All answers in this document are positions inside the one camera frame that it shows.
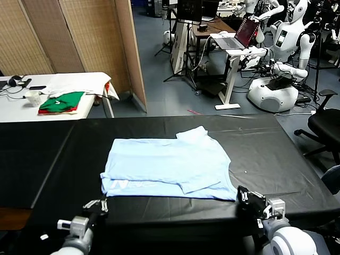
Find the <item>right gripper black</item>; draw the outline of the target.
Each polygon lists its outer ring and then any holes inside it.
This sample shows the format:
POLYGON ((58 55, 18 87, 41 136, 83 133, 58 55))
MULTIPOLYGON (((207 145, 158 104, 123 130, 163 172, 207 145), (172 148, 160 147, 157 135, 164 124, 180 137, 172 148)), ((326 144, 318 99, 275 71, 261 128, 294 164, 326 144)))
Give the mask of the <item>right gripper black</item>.
POLYGON ((241 185, 237 187, 237 216, 246 219, 264 219, 266 197, 258 192, 250 191, 241 185))

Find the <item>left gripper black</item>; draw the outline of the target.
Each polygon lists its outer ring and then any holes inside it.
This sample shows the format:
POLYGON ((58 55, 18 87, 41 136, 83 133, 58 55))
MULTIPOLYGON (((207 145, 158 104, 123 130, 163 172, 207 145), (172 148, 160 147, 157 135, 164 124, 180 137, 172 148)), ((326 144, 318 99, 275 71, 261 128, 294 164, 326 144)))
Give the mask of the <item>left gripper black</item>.
POLYGON ((102 224, 108 212, 107 198, 91 200, 82 207, 82 215, 88 218, 87 228, 93 229, 97 224, 102 224))

